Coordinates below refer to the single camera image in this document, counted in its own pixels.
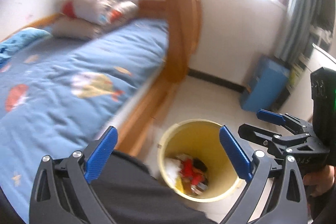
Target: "red trash item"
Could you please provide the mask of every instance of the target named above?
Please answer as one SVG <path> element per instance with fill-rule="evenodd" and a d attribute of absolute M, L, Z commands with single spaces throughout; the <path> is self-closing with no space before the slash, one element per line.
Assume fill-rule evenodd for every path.
<path fill-rule="evenodd" d="M 181 170 L 182 177 L 193 178 L 193 162 L 191 159 L 187 159 L 183 162 L 183 169 Z"/>
<path fill-rule="evenodd" d="M 193 179 L 191 180 L 191 185 L 198 185 L 204 180 L 204 177 L 200 173 L 194 173 Z"/>

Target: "black pants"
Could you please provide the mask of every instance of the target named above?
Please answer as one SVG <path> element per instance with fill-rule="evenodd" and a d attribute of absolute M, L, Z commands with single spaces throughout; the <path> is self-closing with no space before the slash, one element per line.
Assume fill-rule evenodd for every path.
<path fill-rule="evenodd" d="M 204 213 L 186 207 L 140 161 L 120 152 L 112 153 L 99 179 L 91 185 L 117 224 L 215 223 Z M 0 223 L 24 223 L 4 195 L 0 201 Z"/>

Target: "yellow trash can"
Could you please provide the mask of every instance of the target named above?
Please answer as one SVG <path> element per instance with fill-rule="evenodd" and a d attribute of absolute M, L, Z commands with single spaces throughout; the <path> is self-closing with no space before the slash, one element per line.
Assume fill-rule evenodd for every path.
<path fill-rule="evenodd" d="M 167 185 L 180 196 L 195 202 L 214 202 L 228 196 L 239 185 L 241 180 L 219 142 L 221 127 L 212 121 L 192 119 L 171 126 L 162 136 L 157 152 L 159 169 Z M 208 167 L 208 188 L 197 198 L 180 192 L 167 177 L 164 159 L 178 154 L 197 157 Z"/>

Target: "blue box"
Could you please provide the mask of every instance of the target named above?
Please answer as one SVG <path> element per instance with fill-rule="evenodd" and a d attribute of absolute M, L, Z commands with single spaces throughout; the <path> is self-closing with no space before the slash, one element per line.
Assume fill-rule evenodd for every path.
<path fill-rule="evenodd" d="M 285 87 L 289 73 L 289 69 L 262 56 L 252 79 L 241 94 L 241 108 L 253 112 L 268 109 Z"/>

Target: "blue comforter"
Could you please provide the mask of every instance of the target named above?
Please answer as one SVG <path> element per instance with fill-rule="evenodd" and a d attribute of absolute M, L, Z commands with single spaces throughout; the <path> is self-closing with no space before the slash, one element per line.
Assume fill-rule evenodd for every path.
<path fill-rule="evenodd" d="M 68 157 L 161 65 L 163 20 L 140 19 L 102 38 L 39 40 L 0 70 L 0 186 L 21 218 L 43 155 Z"/>

